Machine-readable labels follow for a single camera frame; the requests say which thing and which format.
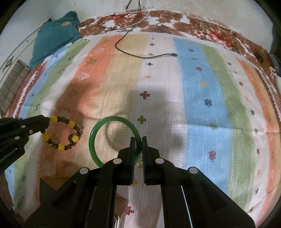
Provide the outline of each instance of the striped bedsheet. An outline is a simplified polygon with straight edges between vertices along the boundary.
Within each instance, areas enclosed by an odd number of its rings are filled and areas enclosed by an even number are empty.
[[[88,139],[100,119],[130,120],[161,157],[187,169],[198,167],[244,209],[258,226],[280,196],[280,110],[268,76],[239,54],[195,37],[131,32],[120,48],[135,55],[177,53],[143,60],[119,52],[122,33],[87,36],[60,49],[28,75],[10,114],[28,118],[65,116],[83,135],[68,151],[30,138],[26,154],[6,171],[14,208],[27,218],[39,206],[39,178],[59,182],[80,167],[97,168]],[[51,124],[52,139],[71,133]],[[97,135],[103,162],[129,145],[132,133],[111,122]],[[132,186],[119,186],[129,200],[125,227],[163,227],[159,186],[143,184],[135,168]]]

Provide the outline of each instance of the small metal part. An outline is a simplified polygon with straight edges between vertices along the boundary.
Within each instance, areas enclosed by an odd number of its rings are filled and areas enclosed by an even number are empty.
[[[81,174],[86,174],[88,172],[88,169],[87,168],[81,168],[80,170],[79,170],[79,173],[81,173]]]
[[[198,173],[198,169],[196,169],[195,167],[191,167],[189,169],[189,172],[192,173],[192,174],[196,174],[196,173]]]
[[[117,214],[114,214],[113,219],[114,219],[113,228],[119,228],[120,217]]]
[[[120,164],[122,162],[122,160],[120,159],[120,158],[115,158],[114,160],[113,160],[113,163],[114,164]]]
[[[163,164],[164,163],[164,159],[163,158],[156,158],[155,162],[157,164]]]
[[[142,168],[143,167],[143,162],[138,161],[136,163],[136,165],[137,165],[138,168]]]

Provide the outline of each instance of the teal pillow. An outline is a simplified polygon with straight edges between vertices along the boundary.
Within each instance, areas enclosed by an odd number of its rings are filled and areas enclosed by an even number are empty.
[[[30,67],[33,68],[44,59],[68,43],[81,38],[76,26],[80,23],[77,13],[69,11],[58,20],[45,22],[36,38]]]

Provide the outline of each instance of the blue stripe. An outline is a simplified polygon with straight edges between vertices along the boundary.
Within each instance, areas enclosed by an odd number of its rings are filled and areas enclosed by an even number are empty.
[[[58,50],[55,54],[53,54],[47,62],[46,68],[42,75],[39,77],[37,83],[33,86],[33,88],[30,90],[30,92],[27,94],[25,102],[22,104],[22,108],[19,114],[19,117],[26,118],[28,109],[30,105],[32,104],[33,98],[36,96],[36,94],[41,90],[42,86],[44,85],[49,73],[54,68],[55,64],[65,56],[67,52],[67,47],[64,46],[60,50]],[[5,170],[5,178],[8,182],[8,188],[11,195],[11,198],[14,202],[14,196],[15,196],[15,163],[10,165]]]
[[[66,51],[67,51],[67,47],[64,46],[48,59],[44,72],[39,77],[36,84],[32,87],[32,89],[27,94],[26,99],[21,107],[19,117],[26,118],[27,112],[33,102],[33,98],[40,92],[41,88],[43,87],[45,81],[49,76],[49,73],[53,70],[56,63],[65,56]]]
[[[8,189],[9,189],[11,198],[14,199],[14,196],[15,196],[15,163],[11,164],[5,170],[5,178],[8,183]]]
[[[182,68],[183,99],[188,124],[183,168],[199,168],[225,193],[232,161],[232,124],[227,116],[222,88],[198,43],[174,38]],[[206,99],[212,106],[205,105]],[[218,129],[212,129],[214,123]],[[215,151],[216,158],[209,159]]]

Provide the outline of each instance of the brown floral fabric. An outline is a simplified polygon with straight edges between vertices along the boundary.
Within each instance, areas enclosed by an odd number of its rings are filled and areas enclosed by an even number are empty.
[[[135,26],[134,31],[168,33],[177,36],[191,35],[201,40],[211,41],[237,52],[255,64],[272,83],[273,88],[271,88],[271,91],[277,103],[281,103],[280,94],[275,84],[275,77],[277,76],[275,68],[269,54],[261,46],[254,44],[241,34],[228,29],[224,24],[217,21],[205,21],[194,15],[189,16],[167,10],[151,11],[147,17],[146,14],[147,12],[137,14],[136,10],[127,10],[104,18],[94,17],[81,22],[77,29],[83,37],[107,33],[113,29],[124,32],[131,29],[131,27],[126,27],[133,24],[137,17],[139,20],[143,20]]]

